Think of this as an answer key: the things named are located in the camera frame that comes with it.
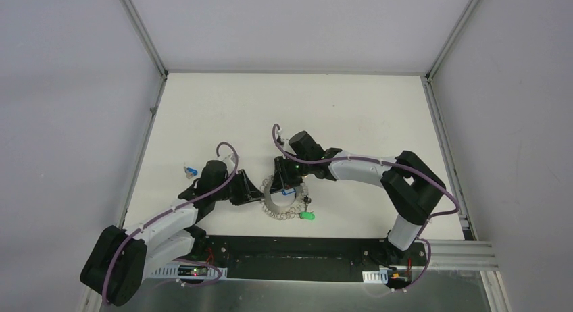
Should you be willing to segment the blue tagged key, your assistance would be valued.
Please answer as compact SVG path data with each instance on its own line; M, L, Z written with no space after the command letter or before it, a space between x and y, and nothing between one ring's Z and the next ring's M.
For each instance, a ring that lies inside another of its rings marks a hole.
M287 195L290 195L290 194L295 194L295 193L296 193L296 190L294 190L294 189L283 190L281 193L282 193L284 196L287 196Z
M187 179L194 178L198 174L197 170L187 166L184 166L184 172Z

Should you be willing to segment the round metal keyring disc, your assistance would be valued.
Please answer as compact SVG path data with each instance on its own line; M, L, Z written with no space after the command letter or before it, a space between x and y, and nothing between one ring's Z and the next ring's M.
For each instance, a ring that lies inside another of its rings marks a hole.
M260 200L262 211L273 219L285 221L288 219L300 219L299 213L303 211L312 212L309 210L309 204L312 199L310 198L308 187L303 183L300 187L296 187L296 193L284 196L281 192L270 193L270 185L272 176L268 176L261 185L261 191L264 198Z

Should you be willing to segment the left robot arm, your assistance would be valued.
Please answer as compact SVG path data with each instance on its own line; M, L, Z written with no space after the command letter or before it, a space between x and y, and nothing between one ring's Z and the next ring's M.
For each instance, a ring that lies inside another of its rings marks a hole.
M220 160L208 161L198 178L171 207L127 228L105 228L81 273L80 282L109 304L122 306L155 270L185 256L200 260L206 252L203 229L196 223L218 201L239 206L262 199L263 192L238 170Z

